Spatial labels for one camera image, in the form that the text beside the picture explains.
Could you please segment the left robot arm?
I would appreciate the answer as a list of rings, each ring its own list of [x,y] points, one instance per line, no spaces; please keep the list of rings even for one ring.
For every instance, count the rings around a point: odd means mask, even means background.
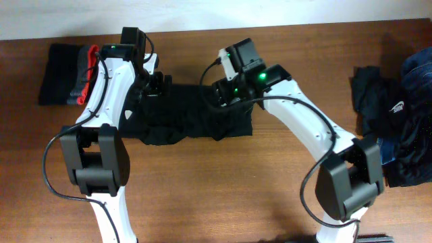
[[[79,201],[90,203],[104,242],[137,242],[126,205],[130,158],[119,129],[147,98],[168,94],[171,76],[158,72],[159,58],[147,54],[151,40],[137,27],[125,27],[118,44],[96,52],[96,74],[88,103],[60,141],[67,174]]]

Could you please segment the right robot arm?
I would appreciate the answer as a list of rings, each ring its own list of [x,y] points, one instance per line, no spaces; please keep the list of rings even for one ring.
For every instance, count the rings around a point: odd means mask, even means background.
[[[361,238],[360,219],[384,191],[381,155],[373,137],[357,138],[329,119],[279,64],[266,66],[249,38],[220,49],[215,64],[225,78],[213,84],[217,111],[255,103],[281,121],[306,147],[315,164],[300,186],[306,204],[306,184],[317,173],[315,195],[324,210],[314,242],[379,242]]]

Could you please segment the black t-shirt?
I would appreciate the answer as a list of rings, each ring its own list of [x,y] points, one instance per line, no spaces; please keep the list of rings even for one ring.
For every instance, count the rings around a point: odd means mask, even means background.
[[[215,141],[251,136],[251,106],[213,113],[200,97],[199,86],[174,84],[167,96],[146,97],[126,105],[132,114],[122,117],[119,133],[146,145],[171,145],[186,137],[208,137]]]

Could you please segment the black garment red band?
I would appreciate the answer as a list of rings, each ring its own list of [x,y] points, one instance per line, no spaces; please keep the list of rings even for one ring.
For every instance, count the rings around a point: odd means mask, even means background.
[[[82,105],[97,71],[98,45],[54,43],[38,95],[39,105]]]

